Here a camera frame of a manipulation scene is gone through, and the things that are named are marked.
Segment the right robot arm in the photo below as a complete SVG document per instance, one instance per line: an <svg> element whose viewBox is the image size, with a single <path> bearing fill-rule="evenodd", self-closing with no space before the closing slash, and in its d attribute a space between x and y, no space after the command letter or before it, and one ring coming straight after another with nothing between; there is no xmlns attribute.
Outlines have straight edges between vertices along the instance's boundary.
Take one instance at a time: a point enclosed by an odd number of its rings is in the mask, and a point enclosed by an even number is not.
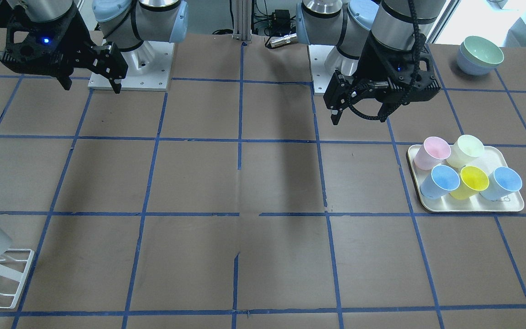
<svg viewBox="0 0 526 329"><path fill-rule="evenodd" d="M55 78L65 90L76 68L100 75L118 94L123 81L157 67L157 44L184 41L184 0L94 0L104 44L92 38L73 0L11 0L0 62L19 74Z"/></svg>

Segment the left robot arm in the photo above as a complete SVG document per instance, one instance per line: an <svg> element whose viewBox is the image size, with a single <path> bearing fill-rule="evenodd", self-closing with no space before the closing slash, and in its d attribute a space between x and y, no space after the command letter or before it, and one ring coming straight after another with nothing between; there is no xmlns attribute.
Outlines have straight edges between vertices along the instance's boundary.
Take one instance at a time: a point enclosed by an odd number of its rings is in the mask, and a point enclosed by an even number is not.
<svg viewBox="0 0 526 329"><path fill-rule="evenodd" d="M338 125L346 109L384 122L401 106L430 101L441 85L426 49L426 34L442 0L303 0L296 8L302 44L334 46L357 62L352 73L331 70L323 100Z"/></svg>

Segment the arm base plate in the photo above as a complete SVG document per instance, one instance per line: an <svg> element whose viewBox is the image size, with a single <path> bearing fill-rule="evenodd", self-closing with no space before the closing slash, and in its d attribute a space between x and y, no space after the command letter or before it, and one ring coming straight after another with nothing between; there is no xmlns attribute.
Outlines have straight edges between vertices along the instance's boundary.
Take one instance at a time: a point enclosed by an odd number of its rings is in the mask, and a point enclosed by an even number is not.
<svg viewBox="0 0 526 329"><path fill-rule="evenodd" d="M122 52L128 69L121 91L167 91L175 43L144 41L135 50Z"/></svg>
<svg viewBox="0 0 526 329"><path fill-rule="evenodd" d="M348 76L357 69L358 60L343 56L336 46L311 44L308 46L308 51L316 96L324 95L336 69Z"/></svg>

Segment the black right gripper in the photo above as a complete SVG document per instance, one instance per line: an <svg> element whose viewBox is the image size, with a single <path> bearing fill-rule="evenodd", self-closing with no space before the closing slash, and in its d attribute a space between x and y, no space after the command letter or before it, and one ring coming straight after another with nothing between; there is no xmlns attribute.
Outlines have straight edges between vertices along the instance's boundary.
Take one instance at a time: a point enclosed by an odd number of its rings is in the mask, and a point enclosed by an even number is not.
<svg viewBox="0 0 526 329"><path fill-rule="evenodd" d="M44 22L14 10L1 62L15 73L53 77L65 91L71 90L75 68L89 69L107 79L115 94L121 93L129 68L115 42L94 44L78 10Z"/></svg>

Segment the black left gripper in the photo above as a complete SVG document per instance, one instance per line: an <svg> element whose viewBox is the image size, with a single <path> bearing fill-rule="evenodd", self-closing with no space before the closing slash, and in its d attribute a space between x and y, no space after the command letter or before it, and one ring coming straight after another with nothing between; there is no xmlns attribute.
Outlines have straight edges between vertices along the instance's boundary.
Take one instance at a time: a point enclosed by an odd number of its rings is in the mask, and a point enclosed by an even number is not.
<svg viewBox="0 0 526 329"><path fill-rule="evenodd" d="M363 99L376 99L382 103L378 111L380 122L393 114L405 101L400 101L410 89L415 68L412 51L389 48L369 34L357 70L346 76L338 69L334 71L323 95L324 104L331 111L333 125L338 125L346 108L363 119L369 115L361 113L354 105ZM406 102L429 101L440 92L433 58L424 48L418 56L417 77Z"/></svg>

